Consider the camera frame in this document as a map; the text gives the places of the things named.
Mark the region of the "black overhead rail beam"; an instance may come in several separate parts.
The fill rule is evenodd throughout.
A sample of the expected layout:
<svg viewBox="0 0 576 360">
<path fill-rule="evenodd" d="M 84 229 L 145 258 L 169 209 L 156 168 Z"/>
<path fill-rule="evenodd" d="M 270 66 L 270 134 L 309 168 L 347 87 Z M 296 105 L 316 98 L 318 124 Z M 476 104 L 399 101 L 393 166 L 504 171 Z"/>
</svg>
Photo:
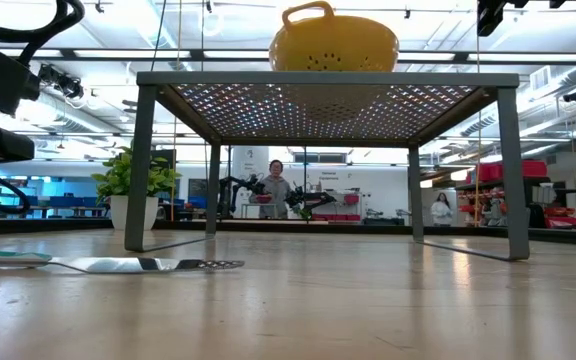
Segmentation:
<svg viewBox="0 0 576 360">
<path fill-rule="evenodd" d="M 266 62 L 266 49 L 189 49 L 149 50 L 144 48 L 46 48 L 34 55 L 37 61 L 172 61 L 191 62 Z M 576 65 L 576 52 L 474 52 L 410 51 L 398 55 L 401 64 L 455 65 Z"/>
</svg>

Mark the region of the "grey perforated metal shelf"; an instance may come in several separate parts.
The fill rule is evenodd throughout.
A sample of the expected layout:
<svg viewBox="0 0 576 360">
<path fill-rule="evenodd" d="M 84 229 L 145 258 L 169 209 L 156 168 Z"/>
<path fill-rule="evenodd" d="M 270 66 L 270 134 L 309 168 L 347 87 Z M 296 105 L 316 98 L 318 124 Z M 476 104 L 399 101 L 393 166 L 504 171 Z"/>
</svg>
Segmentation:
<svg viewBox="0 0 576 360">
<path fill-rule="evenodd" d="M 124 237 L 129 251 L 146 251 L 146 180 L 157 105 L 211 147 L 208 236 L 216 231 L 223 146 L 376 147 L 409 152 L 412 237 L 422 243 L 420 147 L 495 104 L 507 195 L 507 257 L 530 256 L 514 74 L 149 71 L 138 74 L 137 84 Z"/>
</svg>

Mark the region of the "potted green plant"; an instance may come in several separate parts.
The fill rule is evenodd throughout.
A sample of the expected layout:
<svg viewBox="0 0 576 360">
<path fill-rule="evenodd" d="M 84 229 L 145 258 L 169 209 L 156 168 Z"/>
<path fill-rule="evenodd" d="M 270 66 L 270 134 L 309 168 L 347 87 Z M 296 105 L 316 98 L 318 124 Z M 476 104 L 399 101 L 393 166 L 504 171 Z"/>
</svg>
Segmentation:
<svg viewBox="0 0 576 360">
<path fill-rule="evenodd" d="M 127 221 L 128 195 L 131 188 L 131 169 L 133 151 L 131 147 L 122 147 L 122 152 L 104 162 L 104 173 L 93 173 L 91 178 L 97 182 L 97 202 L 109 206 L 111 221 L 115 230 L 124 231 Z M 146 180 L 146 205 L 144 212 L 144 230 L 151 230 L 159 208 L 159 193 L 170 195 L 174 192 L 175 181 L 180 174 L 165 157 L 151 155 Z"/>
</svg>

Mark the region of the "person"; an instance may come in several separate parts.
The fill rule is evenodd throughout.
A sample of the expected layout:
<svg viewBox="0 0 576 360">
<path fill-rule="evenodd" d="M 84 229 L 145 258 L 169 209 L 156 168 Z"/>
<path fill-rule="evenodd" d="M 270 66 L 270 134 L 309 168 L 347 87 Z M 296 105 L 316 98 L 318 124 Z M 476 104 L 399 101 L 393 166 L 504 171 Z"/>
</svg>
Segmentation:
<svg viewBox="0 0 576 360">
<path fill-rule="evenodd" d="M 288 208 L 285 199 L 291 187 L 288 181 L 282 177 L 283 163 L 280 160 L 273 160 L 269 165 L 269 175 L 263 178 L 260 183 L 264 185 L 264 191 L 271 198 L 268 206 L 259 208 L 260 219 L 287 219 Z"/>
<path fill-rule="evenodd" d="M 431 206 L 431 216 L 434 226 L 449 227 L 453 222 L 453 211 L 447 196 L 439 193 Z"/>
</svg>

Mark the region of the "black aluminium table frame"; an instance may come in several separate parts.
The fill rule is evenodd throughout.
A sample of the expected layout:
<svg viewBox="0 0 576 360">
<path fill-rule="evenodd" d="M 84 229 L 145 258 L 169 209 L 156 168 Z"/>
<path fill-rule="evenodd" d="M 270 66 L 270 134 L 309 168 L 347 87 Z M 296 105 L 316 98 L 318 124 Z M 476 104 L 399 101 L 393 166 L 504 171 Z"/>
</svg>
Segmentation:
<svg viewBox="0 0 576 360">
<path fill-rule="evenodd" d="M 69 230 L 110 229 L 112 222 L 102 218 L 77 219 L 0 219 L 0 234 L 36 233 Z M 409 226 L 316 224 L 289 221 L 287 223 L 262 222 L 219 222 L 219 231 L 232 232 L 276 232 L 276 233 L 323 233 L 323 234 L 371 234 L 410 235 Z M 504 238 L 504 228 L 426 227 L 427 236 L 483 236 Z M 535 229 L 529 230 L 531 241 L 576 245 L 576 230 Z"/>
</svg>

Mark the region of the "yellow plastic colander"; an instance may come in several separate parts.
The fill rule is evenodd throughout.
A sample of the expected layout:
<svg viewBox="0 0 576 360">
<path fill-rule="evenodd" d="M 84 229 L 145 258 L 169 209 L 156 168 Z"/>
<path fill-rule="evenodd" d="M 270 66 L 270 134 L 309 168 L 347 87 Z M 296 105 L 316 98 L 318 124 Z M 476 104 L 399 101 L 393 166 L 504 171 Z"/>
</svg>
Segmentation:
<svg viewBox="0 0 576 360">
<path fill-rule="evenodd" d="M 392 72 L 399 39 L 364 17 L 337 15 L 326 1 L 290 7 L 269 49 L 274 71 Z"/>
</svg>

